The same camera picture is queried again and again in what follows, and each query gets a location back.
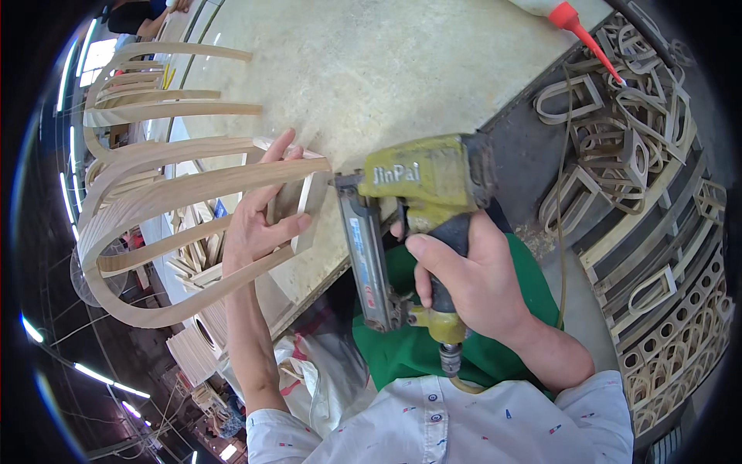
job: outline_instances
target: white shirt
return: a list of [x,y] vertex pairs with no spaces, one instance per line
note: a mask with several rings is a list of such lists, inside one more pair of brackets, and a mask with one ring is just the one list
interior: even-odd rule
[[325,440],[275,409],[247,418],[250,464],[630,463],[633,442],[615,370],[553,403],[525,381],[474,395],[444,377],[397,379]]

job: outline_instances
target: red nozzle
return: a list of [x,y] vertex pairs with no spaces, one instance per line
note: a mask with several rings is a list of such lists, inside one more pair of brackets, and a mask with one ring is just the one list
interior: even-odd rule
[[572,5],[566,1],[560,3],[559,6],[554,8],[554,10],[549,14],[549,21],[559,29],[572,31],[572,33],[574,33],[583,44],[588,46],[591,52],[595,53],[595,56],[597,56],[600,62],[603,63],[605,69],[613,75],[619,85],[626,84],[613,68],[611,62],[608,61],[608,57],[605,56],[605,53],[600,49],[600,46],[595,42],[595,40],[593,40],[590,34],[588,34],[588,31],[582,27],[580,24],[580,18],[577,16],[577,11],[575,11]]

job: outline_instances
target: black rubber grip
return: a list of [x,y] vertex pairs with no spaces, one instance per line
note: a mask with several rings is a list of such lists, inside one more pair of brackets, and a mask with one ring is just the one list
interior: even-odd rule
[[[469,222],[471,213],[454,216],[427,234],[447,244],[461,256],[469,255]],[[433,274],[430,275],[433,285],[433,310],[439,313],[455,313],[451,294],[441,281]]]

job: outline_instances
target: shirt placket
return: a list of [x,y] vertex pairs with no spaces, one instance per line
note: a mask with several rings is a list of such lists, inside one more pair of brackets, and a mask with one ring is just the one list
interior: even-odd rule
[[424,394],[425,452],[423,463],[441,463],[448,446],[448,413],[443,402],[443,393],[437,377],[422,381]]

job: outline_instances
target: green apron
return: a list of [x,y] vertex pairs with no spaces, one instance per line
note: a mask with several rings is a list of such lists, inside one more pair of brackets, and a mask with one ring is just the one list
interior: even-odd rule
[[[510,254],[513,256],[521,293],[528,309],[546,324],[555,326],[559,308],[551,297],[538,263],[520,239],[512,234],[505,236],[510,244]],[[386,256],[389,281],[395,291],[400,294],[414,292],[415,258],[405,246],[387,251]],[[417,294],[413,296],[413,301],[420,304]],[[444,375],[438,343],[430,338],[426,327],[404,325],[390,333],[380,333],[364,325],[358,301],[355,311],[358,316],[353,319],[353,338],[369,366],[378,390],[396,379]],[[473,333],[464,340],[459,377],[486,388],[504,380],[528,380],[545,391],[543,385],[510,348],[478,333]]]

